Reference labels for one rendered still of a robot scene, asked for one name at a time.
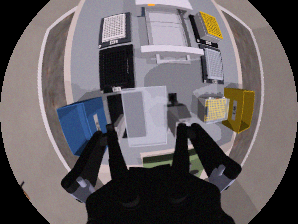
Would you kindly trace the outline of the grey bench mat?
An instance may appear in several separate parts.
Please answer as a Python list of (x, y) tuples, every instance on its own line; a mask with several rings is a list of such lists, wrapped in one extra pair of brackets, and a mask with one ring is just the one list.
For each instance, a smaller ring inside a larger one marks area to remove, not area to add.
[[(226, 25), (211, 0), (188, 0), (196, 15), (199, 11), (216, 18), (223, 40), (218, 42), (223, 64), (223, 84), (203, 83), (201, 58), (190, 58), (191, 64), (156, 64), (156, 57), (142, 58), (141, 46), (148, 45), (145, 16), (137, 17), (135, 0), (85, 0), (80, 11), (71, 48), (71, 88), (73, 101), (102, 97), (107, 124), (111, 123), (107, 96), (121, 94), (100, 93), (99, 51), (111, 47), (133, 44), (135, 88), (166, 86), (168, 93), (177, 93), (178, 104), (187, 106), (192, 123), (198, 123), (207, 131), (218, 146), (231, 141), (233, 131), (222, 121), (205, 124), (197, 118), (198, 97), (224, 96), (224, 88), (239, 88), (238, 69), (234, 48)], [(130, 12), (131, 42), (98, 48), (101, 19), (107, 16)], [(175, 148), (176, 139), (167, 134), (167, 144), (143, 147), (129, 147), (128, 138), (119, 143), (126, 165), (141, 165), (140, 153)]]

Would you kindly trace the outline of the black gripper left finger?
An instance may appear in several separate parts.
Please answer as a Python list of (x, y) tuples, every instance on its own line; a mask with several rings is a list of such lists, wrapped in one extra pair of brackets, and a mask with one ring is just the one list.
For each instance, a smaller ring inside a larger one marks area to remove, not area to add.
[(106, 125), (107, 133), (96, 131), (73, 169), (62, 179), (61, 186), (78, 202), (85, 204), (88, 196), (95, 192), (94, 187), (108, 145), (108, 161), (115, 198), (125, 207), (134, 207), (139, 203), (139, 194), (119, 146), (125, 129), (124, 114), (121, 114), (114, 124)]

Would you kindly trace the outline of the black multiwell plate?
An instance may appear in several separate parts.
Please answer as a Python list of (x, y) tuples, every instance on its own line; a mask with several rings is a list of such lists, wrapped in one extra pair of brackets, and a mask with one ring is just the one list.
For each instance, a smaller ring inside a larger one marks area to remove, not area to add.
[(129, 85), (127, 48), (103, 53), (103, 83), (104, 88)]

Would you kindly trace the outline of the yellow waste bin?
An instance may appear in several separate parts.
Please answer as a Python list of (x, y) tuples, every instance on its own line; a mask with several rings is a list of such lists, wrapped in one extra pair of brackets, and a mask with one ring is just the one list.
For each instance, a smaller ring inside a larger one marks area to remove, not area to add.
[(238, 134), (250, 127), (255, 91), (237, 89), (224, 88), (224, 97), (229, 98), (230, 102), (228, 119), (223, 120), (221, 124)]

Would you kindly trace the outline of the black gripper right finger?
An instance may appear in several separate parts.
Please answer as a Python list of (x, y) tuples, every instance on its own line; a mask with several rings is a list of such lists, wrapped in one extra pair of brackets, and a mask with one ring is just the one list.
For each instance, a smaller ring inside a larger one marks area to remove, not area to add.
[(176, 139), (176, 144), (165, 191), (166, 200), (170, 203), (180, 203), (189, 193), (188, 139), (209, 177), (209, 182), (216, 185), (220, 192), (228, 189), (240, 174), (241, 166), (228, 157), (198, 123), (186, 126), (170, 110), (167, 110), (167, 125)]

